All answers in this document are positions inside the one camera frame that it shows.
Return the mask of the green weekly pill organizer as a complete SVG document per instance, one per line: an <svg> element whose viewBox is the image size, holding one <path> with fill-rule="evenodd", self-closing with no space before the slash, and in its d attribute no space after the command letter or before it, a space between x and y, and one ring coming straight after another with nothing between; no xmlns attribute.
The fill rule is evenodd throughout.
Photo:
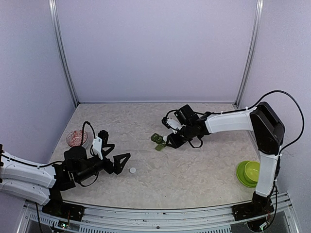
<svg viewBox="0 0 311 233"><path fill-rule="evenodd" d="M166 141L164 140L163 136L160 136L157 133L154 133L151 136L151 141L156 143L156 151L161 151L166 147Z"/></svg>

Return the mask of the white bottle cap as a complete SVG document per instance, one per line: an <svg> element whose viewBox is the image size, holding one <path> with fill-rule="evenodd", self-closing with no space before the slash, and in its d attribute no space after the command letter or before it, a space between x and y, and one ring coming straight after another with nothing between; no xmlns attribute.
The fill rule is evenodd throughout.
<svg viewBox="0 0 311 233"><path fill-rule="evenodd" d="M134 174L136 172L136 168L132 167L129 169L130 173Z"/></svg>

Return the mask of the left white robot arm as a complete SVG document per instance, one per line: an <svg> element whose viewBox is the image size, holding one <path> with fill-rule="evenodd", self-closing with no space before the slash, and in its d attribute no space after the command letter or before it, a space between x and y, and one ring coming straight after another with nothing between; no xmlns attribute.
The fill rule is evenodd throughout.
<svg viewBox="0 0 311 233"><path fill-rule="evenodd" d="M75 146L64 152L63 161L39 164L12 156L0 151L0 189L14 196L48 204L58 216L68 211L68 205L62 201L61 192L82 183L91 176L98 177L104 170L108 174L120 174L131 155L120 154L110 160L95 155L87 157L86 149Z"/></svg>

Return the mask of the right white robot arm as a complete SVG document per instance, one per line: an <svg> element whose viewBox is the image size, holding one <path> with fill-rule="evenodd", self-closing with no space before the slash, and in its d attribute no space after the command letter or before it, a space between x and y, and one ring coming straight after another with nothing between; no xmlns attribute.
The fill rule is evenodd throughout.
<svg viewBox="0 0 311 233"><path fill-rule="evenodd" d="M258 181L246 179L255 190L248 210L252 215L260 215L276 189L285 134L285 126L271 106L267 102L258 102L250 108L199 113L186 104L171 112L174 118L165 115L162 119L162 124L171 130L163 142L175 150L189 144L192 149L211 155L212 152L204 147L205 136L215 135L229 147L238 142L236 138L229 139L229 136L254 135L260 170Z"/></svg>

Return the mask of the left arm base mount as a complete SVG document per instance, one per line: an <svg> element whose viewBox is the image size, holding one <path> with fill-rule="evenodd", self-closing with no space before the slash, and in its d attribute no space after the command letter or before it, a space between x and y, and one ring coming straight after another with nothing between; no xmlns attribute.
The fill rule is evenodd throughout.
<svg viewBox="0 0 311 233"><path fill-rule="evenodd" d="M49 201L42 207L43 213L68 220L82 221L85 207L64 202L60 191L57 189L49 188L49 193Z"/></svg>

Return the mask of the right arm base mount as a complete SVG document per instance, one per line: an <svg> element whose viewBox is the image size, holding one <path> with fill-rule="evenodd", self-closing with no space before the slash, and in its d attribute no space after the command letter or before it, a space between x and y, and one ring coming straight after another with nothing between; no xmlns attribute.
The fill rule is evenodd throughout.
<svg viewBox="0 0 311 233"><path fill-rule="evenodd" d="M271 195L267 197L260 196L253 193L252 200L250 202L236 204L232 206L232 212L235 221L244 220L273 212L274 207L271 201Z"/></svg>

